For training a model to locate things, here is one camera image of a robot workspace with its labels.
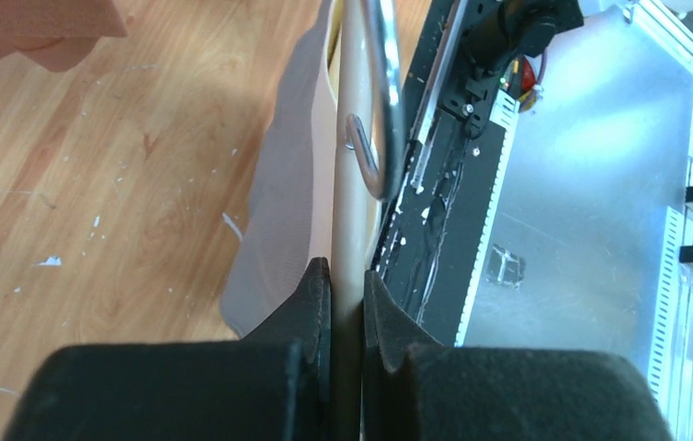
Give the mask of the brown underwear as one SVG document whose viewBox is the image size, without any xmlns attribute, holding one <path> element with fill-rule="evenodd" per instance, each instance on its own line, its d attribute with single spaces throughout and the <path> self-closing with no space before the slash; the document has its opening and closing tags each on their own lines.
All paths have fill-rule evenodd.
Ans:
<svg viewBox="0 0 693 441">
<path fill-rule="evenodd" d="M 0 60 L 18 53 L 50 72 L 81 62 L 127 28 L 114 1 L 0 1 Z"/>
</svg>

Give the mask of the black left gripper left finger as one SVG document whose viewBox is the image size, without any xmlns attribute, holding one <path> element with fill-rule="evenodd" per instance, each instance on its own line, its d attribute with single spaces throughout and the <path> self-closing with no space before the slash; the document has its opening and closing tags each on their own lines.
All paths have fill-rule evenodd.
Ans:
<svg viewBox="0 0 693 441">
<path fill-rule="evenodd" d="M 70 345 L 22 393 L 6 440 L 324 440 L 331 283 L 313 259 L 244 338 Z"/>
</svg>

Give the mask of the grey underwear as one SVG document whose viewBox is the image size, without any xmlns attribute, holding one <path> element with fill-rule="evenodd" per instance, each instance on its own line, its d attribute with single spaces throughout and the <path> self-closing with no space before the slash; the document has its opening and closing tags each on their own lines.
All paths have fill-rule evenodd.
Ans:
<svg viewBox="0 0 693 441">
<path fill-rule="evenodd" d="M 335 159 L 335 95 L 327 73 L 333 4 L 322 1 L 278 84 L 260 149 L 248 224 L 222 292 L 221 315 L 250 334 L 299 285 L 309 261 L 327 257 Z"/>
</svg>

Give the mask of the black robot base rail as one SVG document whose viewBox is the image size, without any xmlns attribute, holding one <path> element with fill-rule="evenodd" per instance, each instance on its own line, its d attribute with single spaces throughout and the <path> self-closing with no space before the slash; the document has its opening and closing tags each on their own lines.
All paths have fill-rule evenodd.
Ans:
<svg viewBox="0 0 693 441">
<path fill-rule="evenodd" d="M 475 303 L 521 107 L 538 93 L 532 57 L 495 75 L 454 66 L 463 1 L 434 1 L 404 85 L 408 154 L 373 265 L 392 298 L 445 345 L 460 346 Z"/>
</svg>

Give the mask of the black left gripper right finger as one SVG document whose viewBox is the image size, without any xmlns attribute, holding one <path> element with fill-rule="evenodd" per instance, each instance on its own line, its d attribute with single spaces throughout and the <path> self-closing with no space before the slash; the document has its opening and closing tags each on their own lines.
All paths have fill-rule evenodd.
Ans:
<svg viewBox="0 0 693 441">
<path fill-rule="evenodd" d="M 368 440 L 667 440 L 644 376 L 609 353 L 439 343 L 365 275 Z"/>
</svg>

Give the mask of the beige hanger of grey underwear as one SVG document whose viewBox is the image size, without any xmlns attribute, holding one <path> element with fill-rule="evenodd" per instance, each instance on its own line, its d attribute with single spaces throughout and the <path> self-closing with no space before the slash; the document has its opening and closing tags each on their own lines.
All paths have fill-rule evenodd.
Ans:
<svg viewBox="0 0 693 441">
<path fill-rule="evenodd" d="M 393 1 L 345 1 L 340 30 L 332 224 L 329 433 L 361 427 L 364 277 L 378 206 L 403 175 L 405 122 L 398 17 Z"/>
</svg>

